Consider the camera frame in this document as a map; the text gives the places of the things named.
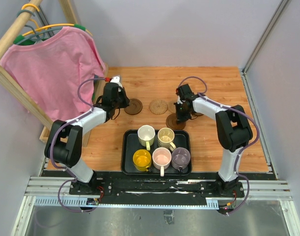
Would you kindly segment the woven rattan coaster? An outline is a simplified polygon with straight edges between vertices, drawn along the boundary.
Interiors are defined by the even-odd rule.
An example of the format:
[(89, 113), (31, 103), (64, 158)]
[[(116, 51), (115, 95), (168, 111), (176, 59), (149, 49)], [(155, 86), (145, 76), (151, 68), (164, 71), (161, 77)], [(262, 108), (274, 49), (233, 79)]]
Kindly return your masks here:
[(168, 102), (167, 108), (172, 114), (176, 113), (176, 107), (175, 107), (174, 102), (172, 102), (172, 101)]
[(164, 100), (156, 99), (152, 100), (149, 104), (149, 110), (155, 115), (162, 115), (168, 109), (168, 105)]

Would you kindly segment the dark wooden coaster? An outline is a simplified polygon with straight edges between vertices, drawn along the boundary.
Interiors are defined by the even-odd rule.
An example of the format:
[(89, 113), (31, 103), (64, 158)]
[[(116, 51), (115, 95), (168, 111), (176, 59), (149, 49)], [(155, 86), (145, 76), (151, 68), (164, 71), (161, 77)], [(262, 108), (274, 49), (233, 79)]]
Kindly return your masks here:
[(191, 114), (193, 117), (200, 117), (200, 116), (202, 116), (203, 114), (201, 114), (201, 113), (192, 113)]
[(177, 123), (176, 114), (173, 113), (166, 118), (166, 125), (168, 128), (172, 130), (183, 130), (186, 126), (186, 123), (185, 122)]
[(143, 105), (142, 102), (138, 99), (130, 99), (128, 107), (124, 111), (129, 115), (137, 115), (142, 111)]

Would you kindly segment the cream cartoon cup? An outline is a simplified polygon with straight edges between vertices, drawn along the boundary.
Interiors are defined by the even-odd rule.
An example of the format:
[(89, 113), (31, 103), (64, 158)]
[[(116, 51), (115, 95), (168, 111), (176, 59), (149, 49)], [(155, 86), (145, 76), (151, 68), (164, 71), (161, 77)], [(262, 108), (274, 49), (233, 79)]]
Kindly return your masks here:
[(158, 147), (166, 148), (171, 151), (176, 149), (176, 145), (174, 144), (175, 133), (172, 129), (165, 127), (158, 131)]

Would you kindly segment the purple cup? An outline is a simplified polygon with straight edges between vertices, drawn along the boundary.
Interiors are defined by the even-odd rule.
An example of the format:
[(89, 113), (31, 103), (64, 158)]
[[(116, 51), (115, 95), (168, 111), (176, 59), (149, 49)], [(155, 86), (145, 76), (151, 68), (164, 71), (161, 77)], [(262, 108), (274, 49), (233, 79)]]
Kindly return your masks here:
[(182, 173), (191, 161), (190, 152), (183, 147), (177, 147), (171, 155), (171, 164), (174, 169)]

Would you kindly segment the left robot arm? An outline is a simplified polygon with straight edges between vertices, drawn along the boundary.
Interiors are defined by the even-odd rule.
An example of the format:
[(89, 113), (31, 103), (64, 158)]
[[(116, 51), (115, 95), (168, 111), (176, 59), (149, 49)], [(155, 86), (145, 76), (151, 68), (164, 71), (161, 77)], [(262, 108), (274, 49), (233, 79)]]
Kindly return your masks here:
[(81, 189), (91, 195), (98, 189), (96, 173), (81, 158), (82, 137), (88, 131), (112, 119), (115, 110), (126, 108), (130, 100), (120, 82), (111, 80), (104, 86), (101, 102), (68, 121), (53, 122), (44, 154), (57, 169), (67, 171)]

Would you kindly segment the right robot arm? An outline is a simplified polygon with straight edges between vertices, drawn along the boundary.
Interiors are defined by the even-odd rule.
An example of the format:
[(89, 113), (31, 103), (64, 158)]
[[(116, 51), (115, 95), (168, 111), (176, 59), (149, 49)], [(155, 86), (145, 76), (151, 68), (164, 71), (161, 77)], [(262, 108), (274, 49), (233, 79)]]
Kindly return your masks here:
[(226, 106), (205, 95), (194, 94), (188, 84), (176, 89), (176, 122), (184, 123), (195, 113), (205, 115), (216, 122), (217, 136), (223, 147), (220, 170), (217, 172), (215, 191), (225, 197), (238, 184), (238, 168), (245, 147), (253, 137), (248, 116), (240, 105)]

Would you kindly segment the white faceted cup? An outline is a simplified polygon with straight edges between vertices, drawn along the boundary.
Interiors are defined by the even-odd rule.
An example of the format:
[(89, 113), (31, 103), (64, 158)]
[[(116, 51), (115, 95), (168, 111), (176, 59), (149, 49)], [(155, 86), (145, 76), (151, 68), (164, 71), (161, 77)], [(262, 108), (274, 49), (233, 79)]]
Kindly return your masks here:
[(150, 151), (155, 138), (155, 129), (150, 125), (143, 125), (137, 131), (139, 143)]

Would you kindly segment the pink cup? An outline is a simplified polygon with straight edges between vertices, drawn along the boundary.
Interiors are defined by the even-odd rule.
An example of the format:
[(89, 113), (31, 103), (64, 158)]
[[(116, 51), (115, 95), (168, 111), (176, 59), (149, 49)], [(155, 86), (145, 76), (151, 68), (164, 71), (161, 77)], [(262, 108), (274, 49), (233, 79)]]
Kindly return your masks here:
[(171, 152), (164, 148), (159, 147), (154, 150), (152, 154), (153, 165), (160, 171), (160, 176), (165, 175), (165, 169), (167, 169), (171, 162)]

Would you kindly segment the yellow cup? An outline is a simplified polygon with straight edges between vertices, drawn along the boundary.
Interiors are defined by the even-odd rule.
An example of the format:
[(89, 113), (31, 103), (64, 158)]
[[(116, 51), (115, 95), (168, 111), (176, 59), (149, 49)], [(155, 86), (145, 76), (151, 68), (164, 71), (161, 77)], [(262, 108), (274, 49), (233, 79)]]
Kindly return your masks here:
[(133, 154), (133, 163), (140, 172), (149, 172), (152, 165), (152, 157), (146, 149), (139, 149)]

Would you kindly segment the black tray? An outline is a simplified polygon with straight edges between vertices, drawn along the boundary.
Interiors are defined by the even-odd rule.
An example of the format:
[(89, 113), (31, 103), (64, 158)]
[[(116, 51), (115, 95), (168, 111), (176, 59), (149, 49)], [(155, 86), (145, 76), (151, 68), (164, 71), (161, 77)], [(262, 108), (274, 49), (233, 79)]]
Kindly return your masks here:
[[(178, 148), (186, 148), (188, 151), (190, 148), (190, 138), (189, 134), (184, 130), (175, 130), (174, 144)], [(144, 176), (152, 175), (160, 177), (160, 171), (151, 165), (149, 172), (141, 172), (137, 170), (133, 163), (133, 154), (139, 150), (145, 149), (138, 140), (137, 130), (131, 129), (125, 132), (123, 136), (123, 148), (122, 148), (122, 158), (121, 158), (121, 171), (126, 175), (135, 175), (135, 176)], [(187, 167), (184, 168), (182, 172), (174, 169), (172, 166), (169, 166), (165, 172), (165, 176), (186, 176), (192, 171), (192, 163), (190, 162)]]

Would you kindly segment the pink t-shirt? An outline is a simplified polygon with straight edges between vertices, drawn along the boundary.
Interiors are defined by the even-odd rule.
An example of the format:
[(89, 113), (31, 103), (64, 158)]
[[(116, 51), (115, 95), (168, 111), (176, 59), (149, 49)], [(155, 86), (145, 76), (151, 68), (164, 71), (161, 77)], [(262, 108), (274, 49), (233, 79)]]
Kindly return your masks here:
[(40, 43), (12, 45), (0, 66), (52, 122), (88, 111), (94, 92), (92, 79), (102, 77), (105, 69), (94, 39), (75, 27), (63, 27)]

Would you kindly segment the yellow hanger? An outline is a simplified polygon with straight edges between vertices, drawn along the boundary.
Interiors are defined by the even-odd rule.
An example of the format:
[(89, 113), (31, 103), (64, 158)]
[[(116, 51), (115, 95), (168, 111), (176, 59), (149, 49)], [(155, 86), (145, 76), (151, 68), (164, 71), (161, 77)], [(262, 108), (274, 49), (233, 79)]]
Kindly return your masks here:
[(60, 5), (61, 5), (61, 8), (62, 8), (62, 10), (65, 14), (65, 17), (66, 18), (71, 17), (71, 20), (74, 22), (74, 24), (71, 24), (71, 23), (58, 23), (58, 24), (45, 25), (45, 26), (40, 27), (38, 25), (38, 22), (35, 21), (32, 18), (30, 18), (28, 20), (28, 22), (33, 22), (35, 24), (35, 26), (36, 26), (35, 30), (36, 31), (48, 30), (51, 27), (68, 26), (68, 27), (76, 27), (76, 28), (82, 29), (83, 31), (87, 32), (90, 36), (93, 36), (93, 34), (87, 28), (84, 28), (83, 26), (78, 24), (78, 20), (77, 20), (76, 13), (75, 13), (75, 10), (74, 10), (74, 4), (70, 0), (60, 0), (59, 2), (60, 2)]

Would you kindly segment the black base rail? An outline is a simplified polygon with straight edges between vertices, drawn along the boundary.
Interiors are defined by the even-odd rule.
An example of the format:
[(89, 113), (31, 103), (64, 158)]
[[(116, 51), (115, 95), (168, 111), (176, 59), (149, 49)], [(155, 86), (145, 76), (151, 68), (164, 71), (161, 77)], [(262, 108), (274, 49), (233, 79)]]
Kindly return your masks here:
[(188, 208), (232, 211), (248, 201), (286, 201), (292, 198), (286, 181), (274, 175), (246, 174), (231, 190), (222, 192), (214, 173), (160, 177), (98, 172), (93, 185), (75, 181), (62, 171), (32, 177), (27, 193), (41, 205), (90, 211), (96, 207)]

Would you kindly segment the right aluminium frame post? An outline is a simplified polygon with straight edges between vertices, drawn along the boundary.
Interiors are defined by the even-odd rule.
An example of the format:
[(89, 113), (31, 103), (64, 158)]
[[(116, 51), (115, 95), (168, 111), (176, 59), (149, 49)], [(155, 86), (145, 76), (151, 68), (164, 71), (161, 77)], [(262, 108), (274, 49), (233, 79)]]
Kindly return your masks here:
[(240, 70), (241, 75), (245, 76), (247, 72), (250, 70), (252, 64), (254, 63), (255, 59), (257, 58), (258, 54), (260, 53), (261, 49), (265, 45), (266, 41), (268, 40), (270, 34), (272, 33), (274, 27), (280, 20), (282, 14), (284, 13), (287, 6), (290, 4), (291, 0), (281, 0), (279, 5), (277, 6), (275, 12), (273, 13), (271, 19), (269, 20), (267, 26), (265, 27), (261, 37), (259, 38), (256, 46), (254, 47), (253, 51), (251, 52), (245, 66)]

